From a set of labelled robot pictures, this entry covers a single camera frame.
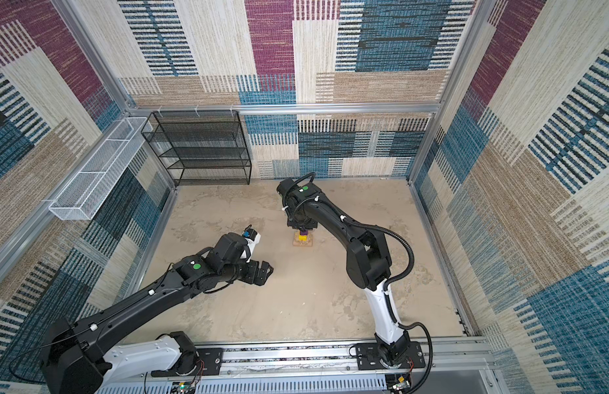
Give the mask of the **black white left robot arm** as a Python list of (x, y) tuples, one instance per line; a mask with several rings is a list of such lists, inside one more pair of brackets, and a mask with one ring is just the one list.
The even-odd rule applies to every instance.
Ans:
[(165, 333), (153, 341), (122, 346), (138, 328), (167, 310), (226, 289), (234, 282), (261, 287), (273, 272), (252, 258), (261, 236), (253, 228), (229, 232), (214, 247), (185, 257), (115, 305), (74, 323), (58, 320), (45, 334), (39, 356), (52, 393), (95, 393), (101, 387), (138, 374), (197, 374), (204, 363), (189, 336)]

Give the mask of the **plain wood block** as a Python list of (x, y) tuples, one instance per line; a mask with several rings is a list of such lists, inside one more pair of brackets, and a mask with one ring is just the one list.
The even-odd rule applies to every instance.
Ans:
[(293, 246), (310, 247), (312, 245), (313, 245), (312, 239), (307, 239), (305, 241), (302, 241), (301, 239), (298, 238), (293, 241)]

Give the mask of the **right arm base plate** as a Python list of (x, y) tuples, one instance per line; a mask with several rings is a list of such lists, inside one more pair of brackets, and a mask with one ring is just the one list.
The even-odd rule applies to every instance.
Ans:
[(423, 369), (427, 366), (417, 341), (392, 347), (384, 343), (357, 343), (349, 348), (349, 355), (357, 360), (358, 370)]

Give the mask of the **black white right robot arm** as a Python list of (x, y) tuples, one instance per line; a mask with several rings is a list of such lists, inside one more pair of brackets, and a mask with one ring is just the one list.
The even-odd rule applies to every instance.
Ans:
[(391, 275), (392, 259), (386, 236), (400, 236), (386, 228), (360, 223), (332, 203), (313, 182), (286, 178), (276, 189), (281, 196), (287, 226), (296, 230), (324, 227), (346, 251), (346, 272), (364, 291), (375, 321), (375, 339), (381, 361), (402, 364), (408, 354), (409, 333), (401, 328), (390, 285), (406, 273)]

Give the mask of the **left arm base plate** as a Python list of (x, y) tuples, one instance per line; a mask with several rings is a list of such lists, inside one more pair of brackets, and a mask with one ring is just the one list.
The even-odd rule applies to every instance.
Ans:
[(197, 348), (194, 358), (194, 371), (190, 374), (199, 376), (218, 376), (221, 372), (224, 349), (220, 347)]

